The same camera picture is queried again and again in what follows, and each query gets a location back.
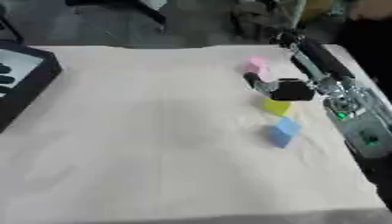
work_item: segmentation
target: black box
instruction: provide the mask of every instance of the black box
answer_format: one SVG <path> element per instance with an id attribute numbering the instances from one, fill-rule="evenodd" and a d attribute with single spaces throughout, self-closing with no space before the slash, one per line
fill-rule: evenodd
<path id="1" fill-rule="evenodd" d="M 26 109 L 61 73 L 62 68 L 52 52 L 23 45 L 0 42 L 0 63 L 12 71 L 6 76 L 16 79 L 6 94 L 0 94 L 0 133 Z"/>

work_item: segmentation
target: white cloth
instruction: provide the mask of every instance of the white cloth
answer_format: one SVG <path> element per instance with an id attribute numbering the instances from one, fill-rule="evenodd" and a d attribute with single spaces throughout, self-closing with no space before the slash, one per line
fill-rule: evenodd
<path id="1" fill-rule="evenodd" d="M 320 97 L 294 104 L 302 132 L 287 149 L 269 143 L 277 117 L 258 108 L 239 68 L 257 55 L 274 77 L 304 77 L 283 49 L 43 48 L 65 71 L 0 135 L 0 223 L 386 211 Z"/>

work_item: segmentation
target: yellow cube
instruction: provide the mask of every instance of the yellow cube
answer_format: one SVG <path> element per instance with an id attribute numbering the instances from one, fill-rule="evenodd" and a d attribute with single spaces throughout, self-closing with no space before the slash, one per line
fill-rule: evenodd
<path id="1" fill-rule="evenodd" d="M 291 102 L 274 101 L 270 98 L 262 99 L 262 109 L 276 116 L 284 116 L 289 110 Z"/>

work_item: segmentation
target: robotic arm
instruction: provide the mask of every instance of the robotic arm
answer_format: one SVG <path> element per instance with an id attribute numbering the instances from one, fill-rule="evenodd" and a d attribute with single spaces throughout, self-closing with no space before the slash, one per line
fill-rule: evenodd
<path id="1" fill-rule="evenodd" d="M 280 32 L 275 41 L 292 51 L 292 63 L 308 80 L 264 82 L 254 73 L 246 73 L 245 80 L 276 101 L 311 101 L 315 93 L 324 95 L 327 116 L 346 139 L 367 179 L 377 185 L 378 193 L 392 209 L 392 112 L 320 43 L 294 31 Z"/>

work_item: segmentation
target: blue cube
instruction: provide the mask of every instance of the blue cube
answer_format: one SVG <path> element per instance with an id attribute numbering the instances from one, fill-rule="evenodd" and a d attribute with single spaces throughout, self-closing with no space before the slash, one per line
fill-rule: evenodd
<path id="1" fill-rule="evenodd" d="M 275 126 L 271 127 L 270 139 L 280 148 L 285 148 L 291 139 L 299 133 L 301 126 L 284 116 Z"/>

